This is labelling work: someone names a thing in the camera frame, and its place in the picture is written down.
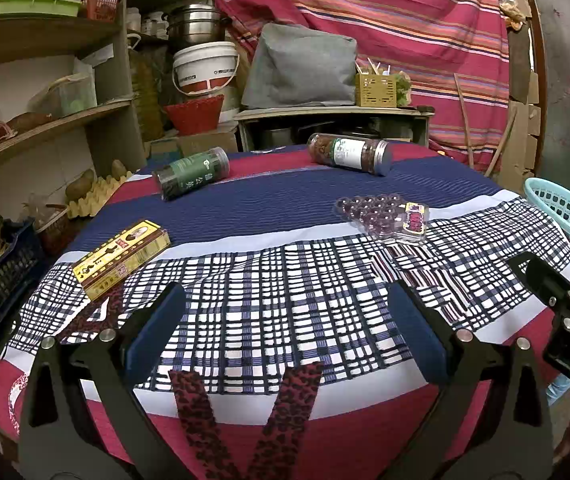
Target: metal screw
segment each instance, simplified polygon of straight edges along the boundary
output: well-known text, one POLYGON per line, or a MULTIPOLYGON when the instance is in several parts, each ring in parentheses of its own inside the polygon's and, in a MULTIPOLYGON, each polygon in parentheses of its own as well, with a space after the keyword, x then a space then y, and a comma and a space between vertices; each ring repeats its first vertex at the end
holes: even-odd
POLYGON ((474 338, 474 334, 466 328, 461 328, 456 330, 456 337, 458 337, 458 340, 463 343, 469 343, 474 338))
POLYGON ((531 344, 529 342, 529 339, 527 339, 525 337, 519 337, 518 339, 516 339, 516 345, 521 350, 529 350, 531 348, 531 344))
POLYGON ((44 350, 49 350, 54 346, 54 343, 56 343, 56 339, 54 339, 51 335, 48 335, 41 340, 41 348, 44 350))
POLYGON ((101 333, 98 335, 98 338, 104 343, 109 343, 115 337, 116 337, 116 330, 114 330, 113 328, 106 328, 105 330, 102 330, 101 333))

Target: plaid tablecloth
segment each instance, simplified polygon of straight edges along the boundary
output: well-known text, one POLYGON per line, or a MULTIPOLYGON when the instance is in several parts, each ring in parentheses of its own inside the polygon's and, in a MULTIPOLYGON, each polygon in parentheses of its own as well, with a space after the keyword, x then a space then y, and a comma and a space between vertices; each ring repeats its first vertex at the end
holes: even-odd
MULTIPOLYGON (((354 478, 356 472, 375 478, 435 394, 387 311, 386 283, 404 280, 454 328, 492 342, 526 335, 540 352, 550 314, 506 260, 529 250, 570 279, 570 241, 551 218, 447 157, 406 143, 394 144, 393 152, 385 178, 317 166, 302 148, 239 154, 228 179, 170 203, 142 171, 22 308, 21 328, 0 362, 0 427, 20 429, 21 392, 40 339, 60 333, 89 303, 72 263, 148 218, 168 229, 172 247, 126 280, 118 323, 149 306, 169 282, 185 287, 188 311, 156 370, 136 389, 182 460, 201 473, 175 420, 170 370, 200 373, 223 439, 242 466, 285 368, 321 361, 297 478, 354 478), (430 205, 424 245, 375 241, 332 211, 341 196, 383 192, 430 205)), ((104 317, 105 305, 89 319, 104 317)), ((64 342, 94 335, 72 333, 64 342)), ((95 389, 86 386, 108 449, 124 457, 95 389)), ((461 433, 460 446, 468 433, 461 433)))

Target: plastic blister pack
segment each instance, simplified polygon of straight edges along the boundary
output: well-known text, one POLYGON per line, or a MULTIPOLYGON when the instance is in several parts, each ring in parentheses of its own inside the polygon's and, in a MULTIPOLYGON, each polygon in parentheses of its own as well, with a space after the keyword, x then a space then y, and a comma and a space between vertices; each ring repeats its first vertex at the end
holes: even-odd
POLYGON ((340 198, 336 213, 379 240, 390 238, 420 244, 425 240, 430 208, 408 202, 396 193, 340 198))

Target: leopard print fabric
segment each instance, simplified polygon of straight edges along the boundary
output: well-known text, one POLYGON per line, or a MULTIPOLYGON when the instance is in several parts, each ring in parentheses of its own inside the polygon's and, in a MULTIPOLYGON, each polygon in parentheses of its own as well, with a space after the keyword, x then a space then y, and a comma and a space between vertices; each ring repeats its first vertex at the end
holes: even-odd
POLYGON ((66 337, 76 332, 99 333, 105 328, 117 329, 119 314, 123 311, 123 282, 113 286, 101 297, 90 301, 68 325, 56 336, 57 340, 63 341, 66 337), (108 298, 105 319, 102 321, 88 321, 97 308, 101 308, 105 298, 108 298))
POLYGON ((206 469, 219 480, 288 480, 291 478, 305 423, 312 412, 323 374, 321 363, 287 368, 270 418, 254 450, 247 475, 233 463, 197 372, 170 372, 178 416, 187 441, 206 469))
POLYGON ((203 463, 205 478, 242 480, 232 456, 220 440, 220 430, 199 373, 172 371, 169 377, 187 442, 203 463))
POLYGON ((247 470, 247 480, 291 478, 322 375, 321 363, 285 370, 270 418, 247 470))

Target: gray cloth bag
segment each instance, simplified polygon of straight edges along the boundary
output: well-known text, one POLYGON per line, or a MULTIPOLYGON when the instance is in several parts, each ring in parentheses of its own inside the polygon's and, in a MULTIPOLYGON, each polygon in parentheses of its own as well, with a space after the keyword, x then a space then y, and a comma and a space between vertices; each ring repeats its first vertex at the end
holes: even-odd
POLYGON ((356 40, 267 23, 243 93, 248 108, 354 104, 356 40))

